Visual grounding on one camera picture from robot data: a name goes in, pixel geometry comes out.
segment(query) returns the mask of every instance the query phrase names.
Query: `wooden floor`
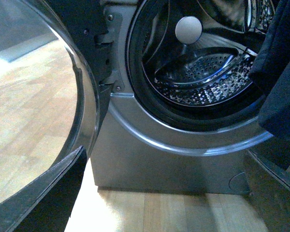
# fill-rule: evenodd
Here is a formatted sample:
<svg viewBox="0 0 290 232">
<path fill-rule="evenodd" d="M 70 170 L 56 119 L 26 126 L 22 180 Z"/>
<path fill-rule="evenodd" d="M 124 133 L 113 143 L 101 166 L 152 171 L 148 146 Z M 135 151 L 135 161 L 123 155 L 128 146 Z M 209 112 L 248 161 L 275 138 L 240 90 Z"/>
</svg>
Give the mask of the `wooden floor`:
<svg viewBox="0 0 290 232">
<path fill-rule="evenodd" d="M 0 70 L 0 202 L 52 164 L 69 133 L 76 94 L 71 61 L 59 41 Z M 80 232 L 267 231 L 241 196 L 97 190 L 93 179 L 87 186 L 79 215 L 90 227 L 79 222 Z"/>
<path fill-rule="evenodd" d="M 70 131 L 76 96 L 60 41 L 0 69 L 0 202 L 53 163 Z"/>
<path fill-rule="evenodd" d="M 87 164 L 65 232 L 266 232 L 247 198 L 99 190 Z"/>
</svg>

